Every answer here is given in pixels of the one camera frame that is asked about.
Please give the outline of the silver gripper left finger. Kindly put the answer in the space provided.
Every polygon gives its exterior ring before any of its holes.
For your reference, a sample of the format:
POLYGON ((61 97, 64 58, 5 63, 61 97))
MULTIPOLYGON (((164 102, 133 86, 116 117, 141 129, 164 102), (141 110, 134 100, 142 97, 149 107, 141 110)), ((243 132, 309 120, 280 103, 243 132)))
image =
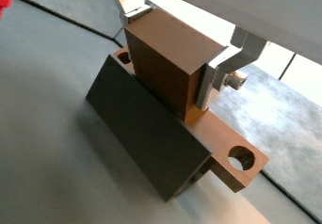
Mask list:
POLYGON ((121 25, 125 26, 146 14, 152 8, 144 0, 113 0, 118 10, 121 25))

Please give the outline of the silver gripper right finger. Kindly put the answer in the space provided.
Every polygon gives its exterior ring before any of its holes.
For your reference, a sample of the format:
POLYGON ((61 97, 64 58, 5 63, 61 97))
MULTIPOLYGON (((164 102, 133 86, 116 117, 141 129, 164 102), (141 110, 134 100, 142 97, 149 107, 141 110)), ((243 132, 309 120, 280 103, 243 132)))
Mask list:
POLYGON ((194 97, 194 105, 205 110, 220 91, 225 87, 237 90, 247 75, 240 69, 252 63, 260 56, 267 41, 236 26, 231 36, 229 44, 204 63, 202 73, 198 80, 198 89, 194 97))

